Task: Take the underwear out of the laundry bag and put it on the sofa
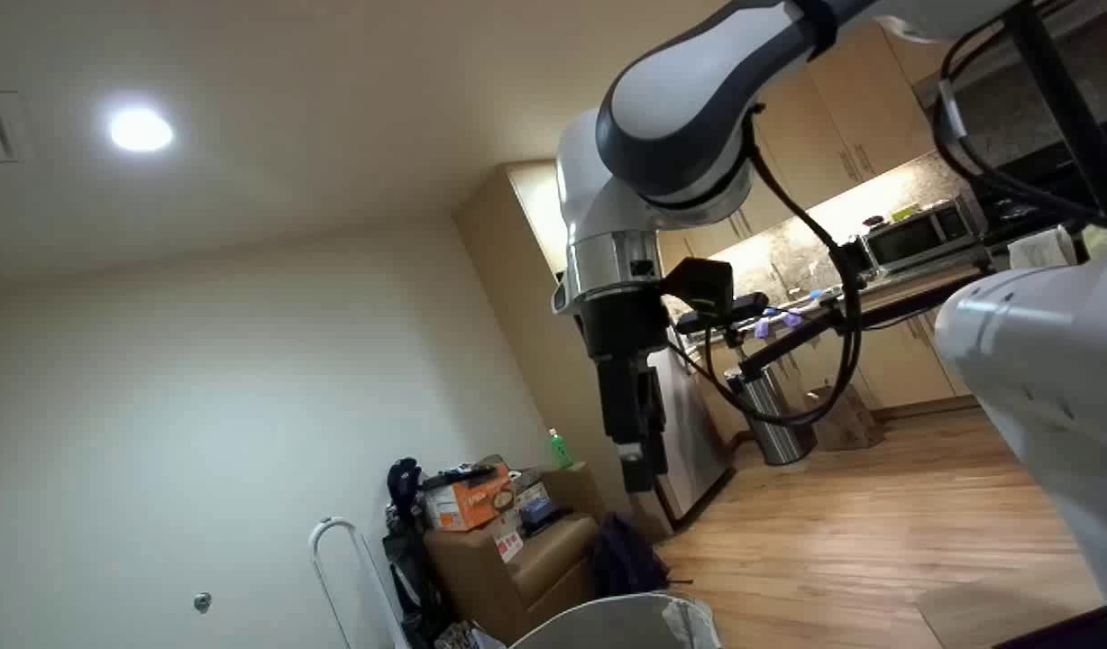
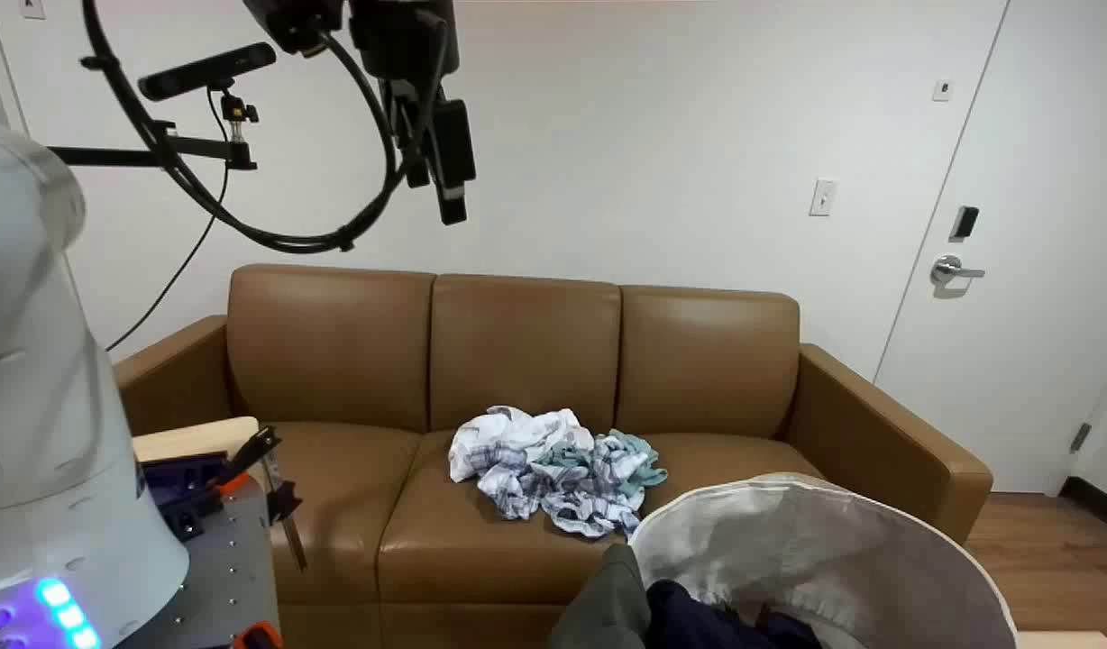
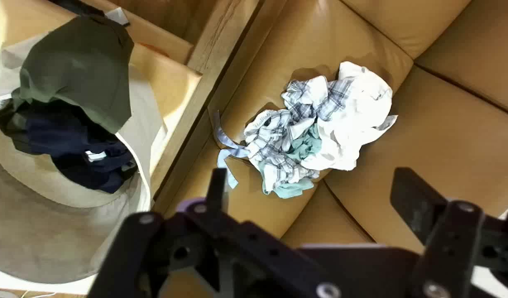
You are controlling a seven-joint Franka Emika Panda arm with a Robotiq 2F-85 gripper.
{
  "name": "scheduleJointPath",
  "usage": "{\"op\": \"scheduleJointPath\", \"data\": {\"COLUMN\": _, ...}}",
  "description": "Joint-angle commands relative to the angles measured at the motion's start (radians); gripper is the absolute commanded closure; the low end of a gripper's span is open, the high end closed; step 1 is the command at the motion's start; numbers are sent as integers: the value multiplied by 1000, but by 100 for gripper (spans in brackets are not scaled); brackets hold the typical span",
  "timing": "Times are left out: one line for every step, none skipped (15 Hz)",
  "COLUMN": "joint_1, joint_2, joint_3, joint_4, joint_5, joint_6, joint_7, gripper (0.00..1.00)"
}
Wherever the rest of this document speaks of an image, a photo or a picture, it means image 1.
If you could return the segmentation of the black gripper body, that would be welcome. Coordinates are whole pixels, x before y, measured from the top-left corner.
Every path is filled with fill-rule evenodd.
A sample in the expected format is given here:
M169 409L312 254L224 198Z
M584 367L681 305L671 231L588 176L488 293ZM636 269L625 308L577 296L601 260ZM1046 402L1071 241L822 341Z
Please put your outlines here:
M651 355L666 341L666 308L653 287L592 296L575 313L598 372L601 430L616 446L625 487L653 491L666 467L664 397Z

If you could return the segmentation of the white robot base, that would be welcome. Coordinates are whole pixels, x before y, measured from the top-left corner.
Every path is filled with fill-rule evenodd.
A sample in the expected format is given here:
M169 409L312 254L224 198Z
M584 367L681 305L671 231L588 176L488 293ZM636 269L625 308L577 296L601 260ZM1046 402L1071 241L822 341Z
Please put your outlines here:
M1048 495L1107 605L1107 252L961 287L937 353Z

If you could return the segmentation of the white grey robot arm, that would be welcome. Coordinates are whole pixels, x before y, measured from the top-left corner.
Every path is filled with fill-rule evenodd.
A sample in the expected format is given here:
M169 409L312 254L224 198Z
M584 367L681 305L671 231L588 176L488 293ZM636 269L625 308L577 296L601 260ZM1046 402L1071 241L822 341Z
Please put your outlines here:
M566 267L553 302L598 372L601 431L628 491L666 467L659 383L666 277L655 234L718 224L749 192L748 112L760 91L836 45L852 20L956 38L1018 0L726 0L636 58L560 140Z

